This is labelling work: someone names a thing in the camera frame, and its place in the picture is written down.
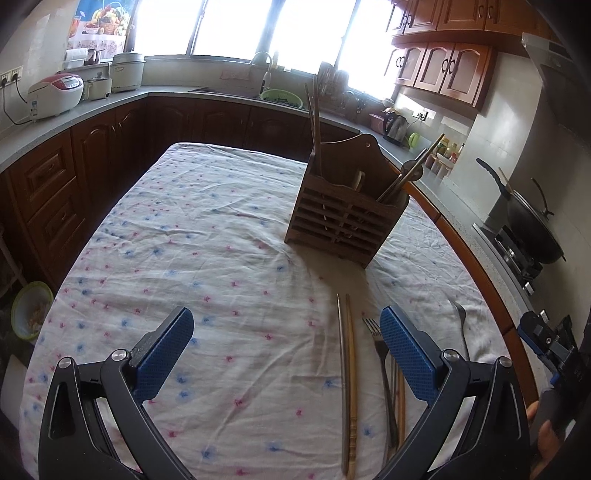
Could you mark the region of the person right hand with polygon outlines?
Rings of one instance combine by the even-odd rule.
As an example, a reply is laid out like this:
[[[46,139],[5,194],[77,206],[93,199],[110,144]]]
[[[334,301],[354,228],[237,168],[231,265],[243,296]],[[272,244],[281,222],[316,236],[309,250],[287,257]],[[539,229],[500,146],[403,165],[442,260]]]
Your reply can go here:
[[[556,455],[560,451],[565,437],[558,435],[550,420],[546,420],[538,431],[536,453],[530,468],[530,479],[557,479],[556,472],[548,472]]]

